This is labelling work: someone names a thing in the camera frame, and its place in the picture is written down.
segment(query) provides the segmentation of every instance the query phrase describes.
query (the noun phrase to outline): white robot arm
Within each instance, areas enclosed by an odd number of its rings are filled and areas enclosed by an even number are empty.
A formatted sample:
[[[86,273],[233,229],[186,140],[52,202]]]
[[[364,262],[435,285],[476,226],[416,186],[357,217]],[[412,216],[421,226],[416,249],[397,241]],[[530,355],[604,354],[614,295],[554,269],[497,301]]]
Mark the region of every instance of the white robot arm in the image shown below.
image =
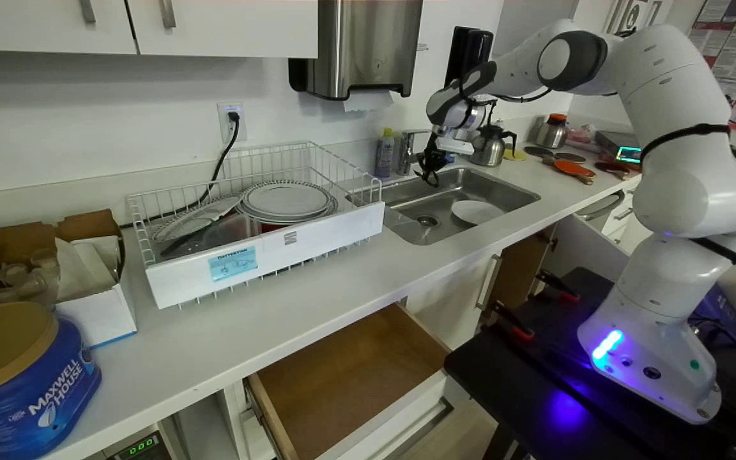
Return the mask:
[[[619,94],[643,147],[637,217],[654,234],[628,258],[609,299],[577,330],[594,368],[670,415],[705,425],[721,410],[716,363],[687,318],[736,263],[736,157],[730,108],[698,50],[678,28],[631,38],[559,20],[520,50],[439,91],[435,138],[467,123],[472,94],[512,100],[541,88]],[[439,166],[439,140],[419,161]]]

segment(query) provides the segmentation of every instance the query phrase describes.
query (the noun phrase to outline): kitchen counter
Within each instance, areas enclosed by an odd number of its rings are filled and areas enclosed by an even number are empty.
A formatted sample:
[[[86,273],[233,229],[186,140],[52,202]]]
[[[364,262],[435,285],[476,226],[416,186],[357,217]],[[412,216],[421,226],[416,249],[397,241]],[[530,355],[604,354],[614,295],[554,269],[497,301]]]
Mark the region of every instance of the kitchen counter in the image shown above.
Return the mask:
[[[631,186],[609,175],[590,186],[537,160],[488,175],[541,194],[539,202],[435,245],[410,245],[392,231],[350,252],[198,304],[158,313],[129,238],[126,295],[139,336],[100,347],[106,378],[68,439],[49,459],[86,459],[199,399],[458,273],[537,231]]]

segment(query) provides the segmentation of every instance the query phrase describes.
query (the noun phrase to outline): black table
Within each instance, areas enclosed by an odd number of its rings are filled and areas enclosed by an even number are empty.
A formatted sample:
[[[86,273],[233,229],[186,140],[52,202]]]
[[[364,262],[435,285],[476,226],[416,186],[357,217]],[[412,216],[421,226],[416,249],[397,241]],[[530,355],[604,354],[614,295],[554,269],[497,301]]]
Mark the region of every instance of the black table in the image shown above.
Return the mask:
[[[537,459],[736,459],[736,390],[724,381],[724,410],[704,428],[684,425],[587,368],[574,342],[577,326],[604,301],[610,285],[585,269],[564,277],[581,304],[559,301],[553,289],[520,309],[535,327],[532,342],[488,327],[447,355],[447,373]]]

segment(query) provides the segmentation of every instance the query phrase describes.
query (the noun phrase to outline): white box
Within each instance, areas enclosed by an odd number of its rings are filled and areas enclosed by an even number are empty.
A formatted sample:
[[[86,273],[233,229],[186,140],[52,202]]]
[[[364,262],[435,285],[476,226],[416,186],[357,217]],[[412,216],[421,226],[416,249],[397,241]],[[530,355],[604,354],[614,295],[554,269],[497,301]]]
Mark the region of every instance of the white box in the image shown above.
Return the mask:
[[[102,347],[139,330],[121,285],[113,285],[107,292],[60,301],[57,314],[76,326],[84,347]]]
[[[264,184],[311,184],[337,208],[307,222],[252,234],[245,241],[206,245],[205,252],[167,258],[155,249],[155,226],[198,209],[206,197],[245,197]],[[382,181],[346,160],[314,147],[286,143],[235,152],[226,160],[213,186],[181,186],[129,197],[146,280],[158,309],[176,307],[229,287],[281,273],[311,258],[343,252],[384,231]]]

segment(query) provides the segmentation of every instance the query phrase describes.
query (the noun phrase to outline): drawer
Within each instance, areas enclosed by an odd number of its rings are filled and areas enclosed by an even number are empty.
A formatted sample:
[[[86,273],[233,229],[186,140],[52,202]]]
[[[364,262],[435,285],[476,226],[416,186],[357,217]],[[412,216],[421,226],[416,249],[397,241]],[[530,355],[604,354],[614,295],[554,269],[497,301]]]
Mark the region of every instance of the drawer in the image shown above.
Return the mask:
[[[283,459],[367,459],[447,404],[447,347],[399,304],[249,378]]]

